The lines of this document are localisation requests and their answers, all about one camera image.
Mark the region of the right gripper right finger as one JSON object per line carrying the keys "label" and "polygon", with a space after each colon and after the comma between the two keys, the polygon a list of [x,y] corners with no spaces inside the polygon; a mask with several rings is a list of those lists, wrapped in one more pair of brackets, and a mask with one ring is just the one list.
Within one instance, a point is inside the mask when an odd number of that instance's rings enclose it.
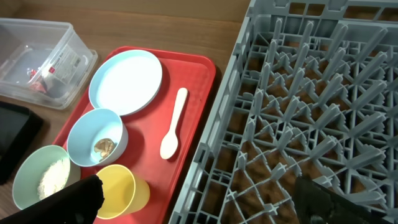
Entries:
{"label": "right gripper right finger", "polygon": [[294,207],[300,224],[389,223],[306,177],[295,180]]}

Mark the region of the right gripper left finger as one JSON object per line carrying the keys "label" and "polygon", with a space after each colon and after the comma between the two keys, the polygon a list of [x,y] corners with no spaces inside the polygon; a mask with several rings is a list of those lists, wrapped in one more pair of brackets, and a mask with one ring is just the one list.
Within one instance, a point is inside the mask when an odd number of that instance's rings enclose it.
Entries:
{"label": "right gripper left finger", "polygon": [[92,224],[103,202],[103,183],[91,175],[3,218],[1,224]]}

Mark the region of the white rice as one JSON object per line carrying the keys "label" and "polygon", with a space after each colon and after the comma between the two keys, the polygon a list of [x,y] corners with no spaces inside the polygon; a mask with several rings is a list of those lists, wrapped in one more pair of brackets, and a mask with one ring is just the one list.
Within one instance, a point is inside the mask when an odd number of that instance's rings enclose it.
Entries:
{"label": "white rice", "polygon": [[44,171],[37,187],[37,194],[43,200],[62,190],[67,183],[70,171],[69,159],[63,158],[49,165]]}

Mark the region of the yellow cup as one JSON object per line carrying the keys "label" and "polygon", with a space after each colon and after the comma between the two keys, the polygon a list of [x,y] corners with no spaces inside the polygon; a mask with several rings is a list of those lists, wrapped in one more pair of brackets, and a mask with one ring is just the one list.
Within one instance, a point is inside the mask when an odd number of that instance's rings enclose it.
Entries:
{"label": "yellow cup", "polygon": [[102,181],[104,202],[97,217],[110,220],[143,209],[150,198],[149,184],[123,165],[113,164],[96,173]]}

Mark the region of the green bowl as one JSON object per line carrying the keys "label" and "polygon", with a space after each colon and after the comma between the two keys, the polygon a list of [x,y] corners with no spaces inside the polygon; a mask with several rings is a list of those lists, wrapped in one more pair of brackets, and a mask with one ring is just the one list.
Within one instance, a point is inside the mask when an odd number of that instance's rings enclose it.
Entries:
{"label": "green bowl", "polygon": [[80,167],[74,164],[66,150],[60,146],[49,145],[33,152],[17,171],[12,187],[12,196],[15,205],[23,210],[39,201],[37,187],[44,171],[50,164],[59,159],[67,158],[70,162],[70,171],[64,188],[80,180]]}

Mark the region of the brown food scrap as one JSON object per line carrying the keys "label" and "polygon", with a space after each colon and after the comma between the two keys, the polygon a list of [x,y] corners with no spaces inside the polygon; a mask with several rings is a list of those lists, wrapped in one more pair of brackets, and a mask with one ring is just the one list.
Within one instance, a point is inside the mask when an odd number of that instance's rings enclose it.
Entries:
{"label": "brown food scrap", "polygon": [[116,147],[116,144],[110,138],[100,139],[94,146],[94,151],[99,153],[101,161],[107,158]]}

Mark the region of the light blue bowl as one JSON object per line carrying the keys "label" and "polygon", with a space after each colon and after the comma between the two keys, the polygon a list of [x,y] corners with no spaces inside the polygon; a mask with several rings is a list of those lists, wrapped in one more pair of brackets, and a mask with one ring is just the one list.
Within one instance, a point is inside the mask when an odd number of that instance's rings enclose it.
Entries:
{"label": "light blue bowl", "polygon": [[[95,145],[103,139],[110,139],[114,144],[109,153],[95,150]],[[99,108],[87,112],[73,125],[67,151],[78,166],[105,166],[121,157],[127,141],[128,132],[121,117],[109,109]]]}

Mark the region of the red snack wrapper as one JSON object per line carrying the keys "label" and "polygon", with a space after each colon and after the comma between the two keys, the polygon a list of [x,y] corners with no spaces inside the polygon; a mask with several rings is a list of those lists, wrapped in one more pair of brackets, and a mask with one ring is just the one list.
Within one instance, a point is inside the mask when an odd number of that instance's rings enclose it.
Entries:
{"label": "red snack wrapper", "polygon": [[44,72],[37,75],[37,69],[28,69],[29,88],[45,95],[51,95],[56,89],[55,77],[50,72]]}

